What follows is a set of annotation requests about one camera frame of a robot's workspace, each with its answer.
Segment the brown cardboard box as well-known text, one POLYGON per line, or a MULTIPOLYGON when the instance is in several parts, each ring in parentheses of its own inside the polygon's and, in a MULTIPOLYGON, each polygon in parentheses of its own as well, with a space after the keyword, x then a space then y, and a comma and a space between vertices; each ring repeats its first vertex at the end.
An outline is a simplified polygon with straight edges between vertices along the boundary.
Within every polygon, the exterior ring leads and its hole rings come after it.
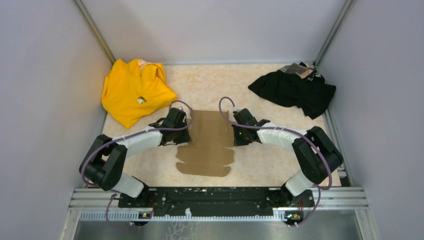
POLYGON ((191 141, 177 148, 176 168, 186 175, 226 177, 234 162, 234 131, 219 111, 195 110, 191 141))

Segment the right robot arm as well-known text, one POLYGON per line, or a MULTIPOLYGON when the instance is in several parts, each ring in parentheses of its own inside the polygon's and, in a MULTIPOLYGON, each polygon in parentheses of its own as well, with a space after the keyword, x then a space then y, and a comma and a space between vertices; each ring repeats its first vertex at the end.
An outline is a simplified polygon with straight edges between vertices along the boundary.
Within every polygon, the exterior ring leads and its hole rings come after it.
POLYGON ((277 126, 267 119, 260 121, 246 108, 233 112, 234 145, 247 146, 257 142, 294 152, 300 170, 281 187, 281 199, 295 206, 308 188, 319 185, 344 163, 342 154, 318 126, 295 130, 277 126))

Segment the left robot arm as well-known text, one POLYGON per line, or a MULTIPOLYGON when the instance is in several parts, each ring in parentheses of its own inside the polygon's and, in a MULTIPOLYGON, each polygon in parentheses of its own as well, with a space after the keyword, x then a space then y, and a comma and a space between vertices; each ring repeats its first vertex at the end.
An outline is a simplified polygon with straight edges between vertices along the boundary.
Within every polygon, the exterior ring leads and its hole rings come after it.
POLYGON ((190 139, 187 113, 181 107, 172 107, 166 117, 142 131, 114 138, 105 134, 97 136, 79 167, 79 173, 84 180, 102 190, 125 194, 136 206, 144 207, 150 200, 149 187, 124 173, 126 159, 150 148, 168 143, 184 144, 190 139))

